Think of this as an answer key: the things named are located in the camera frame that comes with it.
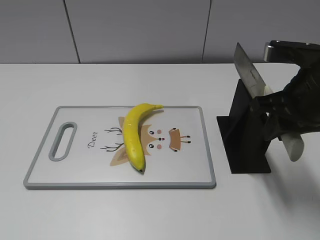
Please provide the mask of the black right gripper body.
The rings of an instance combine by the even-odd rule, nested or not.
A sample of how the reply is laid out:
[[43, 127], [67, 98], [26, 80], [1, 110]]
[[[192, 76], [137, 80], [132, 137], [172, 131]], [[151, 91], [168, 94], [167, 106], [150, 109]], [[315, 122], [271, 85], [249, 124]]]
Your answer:
[[282, 131], [296, 133], [320, 130], [320, 45], [315, 43], [271, 40], [264, 60], [269, 63], [295, 64], [297, 74], [281, 91], [280, 114], [272, 123]]

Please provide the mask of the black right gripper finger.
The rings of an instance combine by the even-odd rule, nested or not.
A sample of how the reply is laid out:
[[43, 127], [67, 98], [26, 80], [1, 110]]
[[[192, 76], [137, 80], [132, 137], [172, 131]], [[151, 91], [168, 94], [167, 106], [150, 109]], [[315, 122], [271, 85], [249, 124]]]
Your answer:
[[266, 120], [263, 127], [263, 138], [266, 142], [279, 138], [289, 131], [290, 121], [275, 113], [265, 112]]
[[264, 96], [256, 96], [249, 104], [249, 110], [255, 116], [286, 118], [288, 112], [288, 94], [278, 91]]

